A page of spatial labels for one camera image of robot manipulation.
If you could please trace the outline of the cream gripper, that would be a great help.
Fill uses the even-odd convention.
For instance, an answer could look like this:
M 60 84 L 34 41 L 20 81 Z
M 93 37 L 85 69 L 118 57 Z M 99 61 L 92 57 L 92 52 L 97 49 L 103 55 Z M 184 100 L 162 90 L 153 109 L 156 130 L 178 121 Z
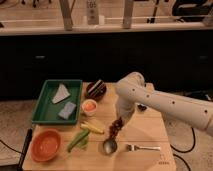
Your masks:
M 122 108 L 122 107 L 116 108 L 117 118 L 121 119 L 124 125 L 126 125 L 130 121 L 133 113 L 134 113 L 133 108 Z

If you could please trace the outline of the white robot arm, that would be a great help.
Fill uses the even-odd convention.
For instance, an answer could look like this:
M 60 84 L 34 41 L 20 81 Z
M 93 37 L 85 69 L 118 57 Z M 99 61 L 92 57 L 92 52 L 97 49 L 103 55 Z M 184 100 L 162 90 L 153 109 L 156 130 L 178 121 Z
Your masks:
M 213 137 L 213 102 L 149 90 L 139 72 L 132 72 L 120 79 L 115 84 L 115 92 L 118 95 L 116 114 L 125 124 L 131 119 L 135 104 L 140 103 Z

